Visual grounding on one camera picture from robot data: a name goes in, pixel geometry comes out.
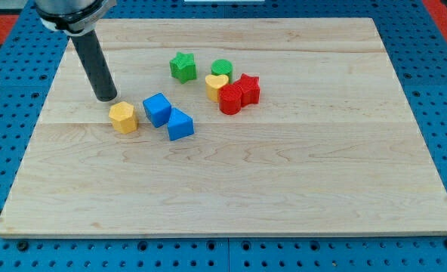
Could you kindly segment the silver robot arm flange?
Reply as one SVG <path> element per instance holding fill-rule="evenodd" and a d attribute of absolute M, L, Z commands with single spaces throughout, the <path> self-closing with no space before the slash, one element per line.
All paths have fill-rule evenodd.
<path fill-rule="evenodd" d="M 97 21 L 116 5 L 116 0 L 35 0 L 43 26 L 68 36 L 83 36 L 94 30 Z"/>

